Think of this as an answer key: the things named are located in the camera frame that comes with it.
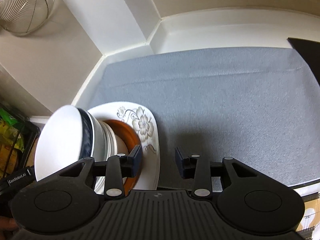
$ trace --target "gray mat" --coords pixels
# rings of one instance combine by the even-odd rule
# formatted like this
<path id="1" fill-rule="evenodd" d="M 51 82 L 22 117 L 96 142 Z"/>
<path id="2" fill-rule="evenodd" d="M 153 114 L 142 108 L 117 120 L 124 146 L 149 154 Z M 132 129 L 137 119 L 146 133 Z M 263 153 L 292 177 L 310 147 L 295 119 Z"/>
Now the gray mat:
<path id="1" fill-rule="evenodd" d="M 154 114 L 161 187 L 191 188 L 179 177 L 176 146 L 212 161 L 232 156 L 286 185 L 320 177 L 320 88 L 293 49 L 202 49 L 111 64 L 91 107 L 113 101 Z"/>

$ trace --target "floral plate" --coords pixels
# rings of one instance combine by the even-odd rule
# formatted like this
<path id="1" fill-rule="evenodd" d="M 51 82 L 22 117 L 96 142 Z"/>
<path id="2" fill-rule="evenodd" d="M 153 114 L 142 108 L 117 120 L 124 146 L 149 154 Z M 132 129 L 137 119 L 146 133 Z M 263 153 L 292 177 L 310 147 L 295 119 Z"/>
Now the floral plate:
<path id="1" fill-rule="evenodd" d="M 142 170 L 134 189 L 155 190 L 160 171 L 158 129 L 153 114 L 144 106 L 130 102 L 112 102 L 88 111 L 98 120 L 119 120 L 130 125 L 141 140 Z"/>

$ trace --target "metal strainer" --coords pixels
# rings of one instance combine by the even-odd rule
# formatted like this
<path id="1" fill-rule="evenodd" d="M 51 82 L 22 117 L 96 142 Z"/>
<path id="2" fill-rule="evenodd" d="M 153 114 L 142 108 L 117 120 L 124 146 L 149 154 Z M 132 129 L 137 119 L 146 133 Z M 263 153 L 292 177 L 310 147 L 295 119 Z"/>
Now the metal strainer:
<path id="1" fill-rule="evenodd" d="M 48 18 L 54 0 L 0 0 L 0 25 L 15 34 L 26 34 Z"/>

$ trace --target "stack of bowls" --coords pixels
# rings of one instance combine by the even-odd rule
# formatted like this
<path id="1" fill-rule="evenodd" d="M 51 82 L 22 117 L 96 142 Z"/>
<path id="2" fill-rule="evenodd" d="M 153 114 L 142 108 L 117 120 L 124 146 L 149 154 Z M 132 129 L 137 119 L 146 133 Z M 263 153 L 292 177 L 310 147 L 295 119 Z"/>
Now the stack of bowls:
<path id="1" fill-rule="evenodd" d="M 106 159 L 107 160 L 110 156 L 116 155 L 116 154 L 125 154 L 128 155 L 128 149 L 121 140 L 119 136 L 117 136 L 114 131 L 111 129 L 109 125 L 107 125 L 105 122 L 99 121 L 102 130 L 104 132 L 105 138 L 106 138 Z M 98 194 L 103 194 L 104 189 L 104 181 L 105 177 L 97 177 L 96 186 L 94 188 L 94 191 Z"/>
<path id="2" fill-rule="evenodd" d="M 108 124 L 83 109 L 63 106 L 50 117 L 40 134 L 35 154 L 36 179 L 39 181 L 85 157 L 100 162 L 119 153 L 127 155 L 128 149 Z M 95 192 L 103 193 L 104 180 L 97 178 Z"/>

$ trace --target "brown bowl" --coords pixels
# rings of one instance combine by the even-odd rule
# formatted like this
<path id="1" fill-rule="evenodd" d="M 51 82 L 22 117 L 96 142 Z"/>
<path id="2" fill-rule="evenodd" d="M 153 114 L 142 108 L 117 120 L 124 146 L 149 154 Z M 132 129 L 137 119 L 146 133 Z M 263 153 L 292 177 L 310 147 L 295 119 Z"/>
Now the brown bowl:
<path id="1" fill-rule="evenodd" d="M 133 148 L 138 144 L 141 145 L 140 139 L 136 132 L 126 123 L 118 121 L 118 120 L 106 120 L 104 121 L 108 124 L 114 133 L 123 140 L 124 144 L 126 145 L 128 152 L 130 153 Z M 130 190 L 133 189 L 134 185 L 140 176 L 141 172 L 141 165 L 138 171 L 138 174 L 134 178 L 127 178 L 124 183 L 124 192 L 127 195 Z"/>

